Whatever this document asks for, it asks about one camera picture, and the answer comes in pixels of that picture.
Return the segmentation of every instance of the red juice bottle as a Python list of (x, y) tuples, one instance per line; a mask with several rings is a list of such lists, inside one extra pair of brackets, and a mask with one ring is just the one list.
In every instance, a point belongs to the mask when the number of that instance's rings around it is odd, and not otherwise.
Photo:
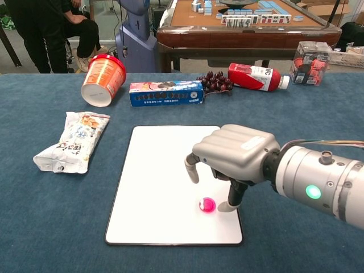
[(228, 76), (233, 83), (247, 89), (273, 92), (275, 89), (286, 89), (288, 76), (281, 76), (272, 68), (231, 63)]

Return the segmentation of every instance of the cup noodle container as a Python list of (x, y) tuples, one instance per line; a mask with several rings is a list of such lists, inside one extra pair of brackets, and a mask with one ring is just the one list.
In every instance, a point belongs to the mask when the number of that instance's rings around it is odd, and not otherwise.
[(97, 107), (108, 106), (125, 82), (126, 70), (117, 58), (100, 54), (92, 58), (81, 87), (82, 98)]

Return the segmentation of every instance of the snack bag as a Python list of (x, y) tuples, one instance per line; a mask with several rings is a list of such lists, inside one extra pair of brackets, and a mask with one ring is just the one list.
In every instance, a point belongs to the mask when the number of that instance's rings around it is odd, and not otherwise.
[(41, 171), (85, 173), (89, 158), (110, 116), (92, 112), (67, 112), (58, 142), (33, 157)]

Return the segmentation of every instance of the robotic hand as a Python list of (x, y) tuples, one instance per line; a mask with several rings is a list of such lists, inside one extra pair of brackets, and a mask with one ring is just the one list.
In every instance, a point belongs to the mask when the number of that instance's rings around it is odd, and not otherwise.
[(198, 162), (209, 165), (215, 178), (230, 180), (220, 212), (234, 211), (248, 186), (269, 180), (278, 194), (364, 229), (363, 163), (297, 146), (304, 143), (364, 145), (347, 140), (294, 140), (280, 149), (270, 133), (224, 125), (193, 146), (185, 166), (194, 183), (198, 183)]

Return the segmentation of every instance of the clear plastic box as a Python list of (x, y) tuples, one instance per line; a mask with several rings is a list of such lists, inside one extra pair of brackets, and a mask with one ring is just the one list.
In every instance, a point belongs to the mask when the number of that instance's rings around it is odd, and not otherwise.
[(320, 85), (329, 64), (331, 52), (331, 47), (324, 42), (300, 42), (289, 71), (292, 82)]

